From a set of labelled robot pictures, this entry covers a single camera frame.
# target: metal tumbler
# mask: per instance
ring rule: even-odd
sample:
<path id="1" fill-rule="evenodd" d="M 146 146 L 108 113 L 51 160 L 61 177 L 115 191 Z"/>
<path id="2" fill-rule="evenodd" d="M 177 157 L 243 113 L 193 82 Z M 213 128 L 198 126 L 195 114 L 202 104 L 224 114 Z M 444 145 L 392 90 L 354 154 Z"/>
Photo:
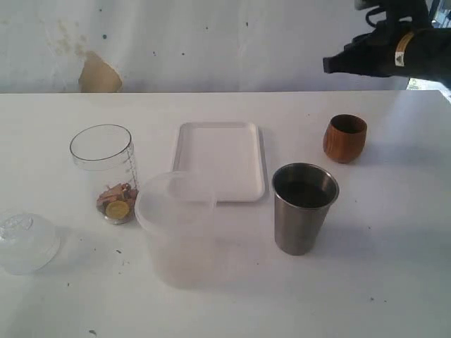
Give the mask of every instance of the metal tumbler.
<path id="1" fill-rule="evenodd" d="M 304 255 L 314 244 L 329 207 L 340 192 L 333 176 L 313 164 L 292 163 L 273 176 L 275 239 L 293 256 Z"/>

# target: white wall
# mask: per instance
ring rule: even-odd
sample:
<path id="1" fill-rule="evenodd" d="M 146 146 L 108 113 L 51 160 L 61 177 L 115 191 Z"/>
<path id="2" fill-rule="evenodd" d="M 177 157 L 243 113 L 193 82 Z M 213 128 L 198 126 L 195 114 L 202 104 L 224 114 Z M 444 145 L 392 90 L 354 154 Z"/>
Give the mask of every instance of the white wall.
<path id="1" fill-rule="evenodd" d="M 324 56 L 370 30 L 353 0 L 0 0 L 0 8 L 0 92 L 77 92 L 89 50 L 117 70 L 124 92 L 407 83 L 323 73 Z"/>

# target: clear plastic container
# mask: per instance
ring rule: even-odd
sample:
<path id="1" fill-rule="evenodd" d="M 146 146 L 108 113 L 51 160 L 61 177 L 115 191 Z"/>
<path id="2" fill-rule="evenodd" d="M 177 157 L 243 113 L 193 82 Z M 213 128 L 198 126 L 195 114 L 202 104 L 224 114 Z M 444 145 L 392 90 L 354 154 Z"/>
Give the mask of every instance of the clear plastic container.
<path id="1" fill-rule="evenodd" d="M 140 191 L 136 216 L 147 234 L 156 274 L 175 287 L 193 287 L 214 267 L 213 190 L 192 173 L 161 174 Z"/>
<path id="2" fill-rule="evenodd" d="M 10 209 L 0 213 L 0 265 L 13 275 L 32 273 L 46 265 L 61 244 L 45 218 Z"/>
<path id="3" fill-rule="evenodd" d="M 120 125 L 96 125 L 72 139 L 70 152 L 85 170 L 92 204 L 104 219 L 112 224 L 132 220 L 138 182 L 130 132 Z"/>

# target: gold coin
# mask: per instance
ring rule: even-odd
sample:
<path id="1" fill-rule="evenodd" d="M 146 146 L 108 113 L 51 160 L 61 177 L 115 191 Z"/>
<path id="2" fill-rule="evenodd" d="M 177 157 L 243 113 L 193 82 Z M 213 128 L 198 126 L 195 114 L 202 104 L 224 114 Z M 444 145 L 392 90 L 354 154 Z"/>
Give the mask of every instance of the gold coin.
<path id="1" fill-rule="evenodd" d="M 110 218 L 121 220 L 128 214 L 129 211 L 130 207 L 126 202 L 114 201 L 106 207 L 105 213 Z"/>

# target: brown wooden cup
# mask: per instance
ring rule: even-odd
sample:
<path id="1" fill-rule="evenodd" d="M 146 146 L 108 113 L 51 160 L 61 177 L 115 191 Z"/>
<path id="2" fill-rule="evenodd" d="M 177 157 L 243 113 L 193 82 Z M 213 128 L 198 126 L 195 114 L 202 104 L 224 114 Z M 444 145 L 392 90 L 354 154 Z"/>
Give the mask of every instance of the brown wooden cup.
<path id="1" fill-rule="evenodd" d="M 353 115 L 336 115 L 327 127 L 323 150 L 339 163 L 349 163 L 359 157 L 365 147 L 366 123 Z"/>

